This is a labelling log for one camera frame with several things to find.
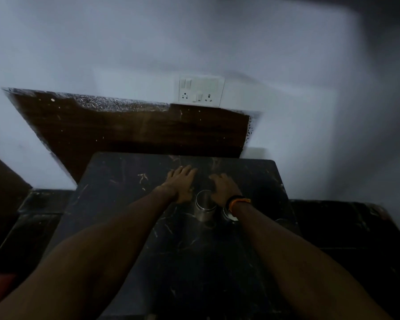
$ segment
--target orange wristband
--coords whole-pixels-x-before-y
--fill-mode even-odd
[[[230,202],[229,206],[228,206],[228,210],[232,213],[232,206],[236,203],[236,202],[246,202],[246,203],[251,203],[252,201],[250,199],[246,199],[246,198],[242,198],[242,199],[234,199],[233,201]]]

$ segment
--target person's left hand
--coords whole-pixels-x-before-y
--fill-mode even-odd
[[[180,166],[176,171],[168,173],[166,181],[161,186],[168,186],[176,191],[176,203],[191,201],[193,194],[190,189],[197,168],[191,169],[191,165]]]

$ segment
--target electrical outlet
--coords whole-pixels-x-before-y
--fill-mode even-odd
[[[182,104],[219,107],[225,79],[208,75],[181,75],[178,102]]]

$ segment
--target black marble countertop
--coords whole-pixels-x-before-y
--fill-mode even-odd
[[[199,170],[194,194],[213,190],[212,173],[227,173],[265,215],[296,225],[275,162],[150,154],[97,153],[49,243],[108,220],[127,204],[163,183],[170,169]],[[103,315],[186,314],[250,317],[290,314],[275,282],[264,270],[238,222],[218,209],[203,223],[194,201],[171,204],[157,221],[121,290]]]

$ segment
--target wooden panel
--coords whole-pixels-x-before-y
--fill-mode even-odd
[[[15,89],[9,95],[76,182],[97,151],[239,157],[249,123],[219,108]]]
[[[18,218],[30,186],[0,160],[0,244]]]

